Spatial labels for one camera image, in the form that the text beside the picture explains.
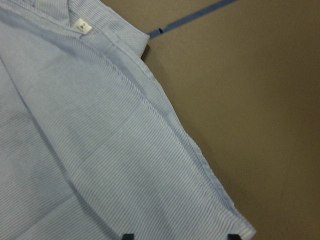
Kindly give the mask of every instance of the light blue shirt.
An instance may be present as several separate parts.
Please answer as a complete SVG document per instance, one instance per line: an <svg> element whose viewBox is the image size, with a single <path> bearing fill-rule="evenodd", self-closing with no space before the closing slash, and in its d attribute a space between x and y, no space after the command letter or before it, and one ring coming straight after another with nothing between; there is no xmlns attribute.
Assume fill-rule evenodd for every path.
<svg viewBox="0 0 320 240"><path fill-rule="evenodd" d="M252 238L141 61L149 36L98 0L0 0L0 33L0 239Z"/></svg>

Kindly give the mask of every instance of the blue line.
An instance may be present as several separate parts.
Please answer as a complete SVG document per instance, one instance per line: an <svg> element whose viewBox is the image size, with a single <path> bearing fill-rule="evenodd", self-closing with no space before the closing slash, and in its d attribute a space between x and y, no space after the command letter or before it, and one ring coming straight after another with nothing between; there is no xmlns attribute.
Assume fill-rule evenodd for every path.
<svg viewBox="0 0 320 240"><path fill-rule="evenodd" d="M203 17L204 15L207 15L207 14L210 14L218 9L221 9L233 2L235 2L237 0L221 0L221 1L218 1L210 6L207 6L199 11L196 11L188 16L185 16L177 21L174 21L172 23L170 23L169 25L167 25L165 27L165 29L161 29L161 28L158 28L152 32L149 32L148 35L150 35L150 39L154 39L156 37L159 37L160 35L162 34L165 34L173 29L176 29L178 27L181 27L182 25L185 25L187 23L190 23L191 21L194 21L198 18L201 18Z"/></svg>

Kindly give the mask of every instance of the cloth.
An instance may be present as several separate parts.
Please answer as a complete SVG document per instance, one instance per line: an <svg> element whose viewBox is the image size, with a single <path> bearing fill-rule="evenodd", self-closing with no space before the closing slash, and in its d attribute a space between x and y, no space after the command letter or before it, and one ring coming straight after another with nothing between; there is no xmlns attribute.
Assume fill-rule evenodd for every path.
<svg viewBox="0 0 320 240"><path fill-rule="evenodd" d="M0 0L0 31L0 239L251 239L146 34L98 0Z"/></svg>

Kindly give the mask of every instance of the clothing label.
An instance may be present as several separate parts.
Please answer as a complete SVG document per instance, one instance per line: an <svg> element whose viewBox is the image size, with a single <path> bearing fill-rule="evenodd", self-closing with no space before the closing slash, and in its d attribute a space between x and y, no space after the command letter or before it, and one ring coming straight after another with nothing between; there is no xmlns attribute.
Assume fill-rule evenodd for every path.
<svg viewBox="0 0 320 240"><path fill-rule="evenodd" d="M79 18L72 26L73 29L79 30L80 32L82 32L83 34L87 34L88 32L90 32L90 30L92 29L92 27L85 22L83 19Z"/></svg>

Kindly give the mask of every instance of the folded shirt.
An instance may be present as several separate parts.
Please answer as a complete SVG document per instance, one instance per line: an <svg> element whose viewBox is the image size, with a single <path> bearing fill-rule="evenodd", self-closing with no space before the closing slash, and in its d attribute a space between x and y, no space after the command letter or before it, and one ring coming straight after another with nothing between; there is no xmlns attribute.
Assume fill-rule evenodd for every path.
<svg viewBox="0 0 320 240"><path fill-rule="evenodd" d="M140 60L146 34L98 0L0 0L0 30L1 239L252 238Z"/></svg>

